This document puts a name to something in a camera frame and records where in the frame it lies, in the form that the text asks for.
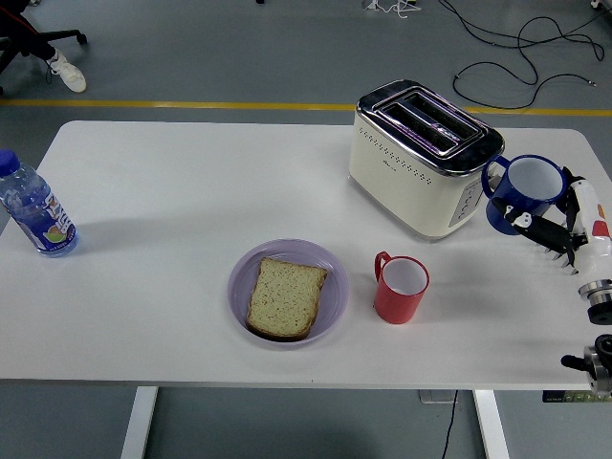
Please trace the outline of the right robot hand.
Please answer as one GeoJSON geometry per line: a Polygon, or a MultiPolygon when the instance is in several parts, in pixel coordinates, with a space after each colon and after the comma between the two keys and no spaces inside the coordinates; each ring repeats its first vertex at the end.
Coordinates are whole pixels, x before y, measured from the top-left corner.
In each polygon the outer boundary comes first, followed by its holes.
{"type": "Polygon", "coordinates": [[[493,214],[518,234],[567,259],[579,277],[579,292],[611,286],[611,235],[600,199],[593,186],[581,176],[563,169],[567,188],[556,206],[565,215],[563,225],[494,197],[493,214]]]}

